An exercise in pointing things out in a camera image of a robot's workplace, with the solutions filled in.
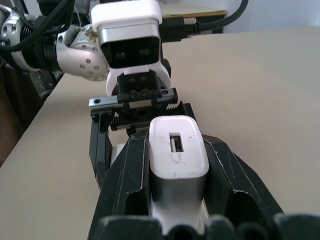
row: table surface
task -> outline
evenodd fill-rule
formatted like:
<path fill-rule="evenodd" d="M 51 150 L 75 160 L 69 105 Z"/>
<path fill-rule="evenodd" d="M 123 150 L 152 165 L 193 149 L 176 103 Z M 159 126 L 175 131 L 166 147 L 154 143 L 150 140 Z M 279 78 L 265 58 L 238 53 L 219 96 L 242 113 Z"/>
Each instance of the table surface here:
<path fill-rule="evenodd" d="M 287 213 L 320 212 L 319 39 L 301 27 L 163 45 L 201 131 L 227 142 Z M 0 239 L 86 239 L 99 195 L 88 100 L 104 95 L 104 82 L 62 78 L 0 168 Z"/>

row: white plastic casing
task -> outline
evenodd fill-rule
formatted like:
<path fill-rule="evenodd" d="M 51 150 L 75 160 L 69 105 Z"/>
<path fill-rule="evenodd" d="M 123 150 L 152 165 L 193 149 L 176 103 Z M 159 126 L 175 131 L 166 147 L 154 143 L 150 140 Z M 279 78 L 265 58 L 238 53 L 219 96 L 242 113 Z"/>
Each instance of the white plastic casing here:
<path fill-rule="evenodd" d="M 171 152 L 170 133 L 179 134 L 183 152 Z M 208 172 L 204 140 L 196 121 L 188 116 L 160 116 L 149 129 L 150 168 L 162 179 L 189 179 Z"/>
<path fill-rule="evenodd" d="M 116 42 L 128 39 L 157 37 L 159 25 L 162 23 L 160 5 L 156 0 L 133 0 L 102 3 L 91 10 L 92 28 L 98 32 L 99 45 L 106 42 Z M 170 76 L 162 65 L 160 58 L 157 62 L 141 66 L 112 68 L 106 79 L 106 93 L 108 96 L 117 85 L 117 78 L 121 74 L 136 74 L 155 71 L 163 83 L 163 87 L 170 88 Z"/>
<path fill-rule="evenodd" d="M 171 136 L 180 136 L 182 151 L 172 152 Z M 209 161 L 204 140 L 194 119 L 161 116 L 150 123 L 149 161 L 151 214 L 164 235 L 177 225 L 204 232 L 201 212 Z"/>
<path fill-rule="evenodd" d="M 162 23 L 160 5 L 156 0 L 134 0 L 117 1 L 96 5 L 91 10 L 93 30 L 96 32 L 98 26 L 113 27 L 122 22 L 135 22 L 136 20 L 156 19 L 158 24 Z"/>

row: silver metal part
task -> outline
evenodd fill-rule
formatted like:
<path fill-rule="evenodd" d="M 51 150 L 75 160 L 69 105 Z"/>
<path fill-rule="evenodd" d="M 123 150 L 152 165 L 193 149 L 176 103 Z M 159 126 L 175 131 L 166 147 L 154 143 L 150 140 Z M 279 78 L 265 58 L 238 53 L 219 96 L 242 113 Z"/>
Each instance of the silver metal part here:
<path fill-rule="evenodd" d="M 24 26 L 23 22 L 20 20 L 18 13 L 13 11 L 11 8 L 0 5 L 0 11 L 6 14 L 7 18 L 1 27 L 0 40 L 4 42 L 9 42 L 11 46 L 20 43 L 21 29 Z M 27 21 L 35 21 L 36 18 L 29 14 L 25 14 Z M 34 72 L 39 69 L 33 68 L 27 64 L 26 60 L 21 51 L 15 51 L 11 53 L 14 62 L 24 71 Z"/>
<path fill-rule="evenodd" d="M 145 23 L 122 27 L 104 28 L 103 24 L 98 27 L 98 39 L 100 46 L 107 42 L 145 37 L 160 38 L 158 22 L 156 20 L 154 20 L 154 23 Z"/>
<path fill-rule="evenodd" d="M 90 110 L 101 110 L 101 109 L 110 109 L 110 108 L 121 108 L 123 104 L 119 104 L 117 96 L 108 96 L 108 97 L 96 97 L 89 100 L 89 109 Z"/>
<path fill-rule="evenodd" d="M 174 90 L 172 88 L 162 89 L 162 92 L 167 92 L 166 94 L 162 94 L 162 97 L 157 98 L 157 102 L 165 102 L 170 101 L 174 96 Z M 151 100 L 142 100 L 142 101 L 133 101 L 129 103 L 131 109 L 134 108 L 142 108 L 151 106 Z M 122 108 L 124 105 L 122 103 L 118 103 L 117 96 L 107 96 L 107 97 L 95 97 L 89 100 L 89 109 L 92 110 L 101 110 L 101 109 L 116 109 Z"/>
<path fill-rule="evenodd" d="M 57 40 L 56 58 L 63 72 L 92 81 L 106 79 L 108 63 L 91 25 L 83 28 L 72 25 L 67 31 L 58 34 Z"/>

